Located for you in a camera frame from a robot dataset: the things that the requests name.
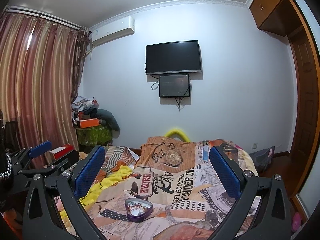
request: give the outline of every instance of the heart-shaped tin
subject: heart-shaped tin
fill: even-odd
[[[132,222],[139,223],[151,215],[153,204],[149,201],[139,198],[128,198],[125,202],[128,219]]]

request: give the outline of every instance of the curtain rod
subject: curtain rod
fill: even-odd
[[[47,13],[43,13],[43,12],[40,12],[40,11],[36,11],[36,10],[32,10],[32,9],[27,9],[27,8],[17,7],[17,6],[9,6],[7,8],[7,11],[8,12],[13,12],[13,13],[23,13],[23,14],[28,14],[28,15],[41,17],[43,19],[51,20],[53,22],[66,25],[66,26],[71,27],[71,28],[76,29],[76,30],[79,30],[81,28],[80,25],[74,24],[72,22],[66,21],[66,20],[58,18],[58,17],[55,17],[53,15],[50,15],[50,14],[47,14]]]

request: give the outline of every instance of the wall-mounted air conditioner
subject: wall-mounted air conditioner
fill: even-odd
[[[108,23],[92,32],[92,44],[98,46],[124,36],[134,34],[134,20],[131,16]]]

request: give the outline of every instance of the red box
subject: red box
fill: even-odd
[[[88,120],[80,120],[80,128],[87,128],[87,127],[92,127],[92,126],[98,126],[99,124],[99,119],[97,118],[92,118]]]
[[[74,147],[70,144],[62,145],[61,147],[64,147],[64,149],[59,150],[60,147],[58,147],[50,151],[50,153],[54,155],[54,158],[56,160],[59,159],[61,156],[67,154],[68,152],[74,150]]]

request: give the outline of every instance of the bed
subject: bed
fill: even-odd
[[[101,191],[87,213],[106,239],[207,239],[234,204],[209,162],[209,150],[221,146],[242,170],[258,175],[249,155],[231,141],[181,142],[167,137],[151,137],[141,146],[136,162],[127,147],[108,148],[105,162],[94,183],[99,183],[121,165],[133,171],[121,182]],[[140,198],[153,203],[152,214],[141,223],[128,220],[124,202]],[[248,229],[260,197],[237,235]],[[76,234],[67,218],[64,223]]]

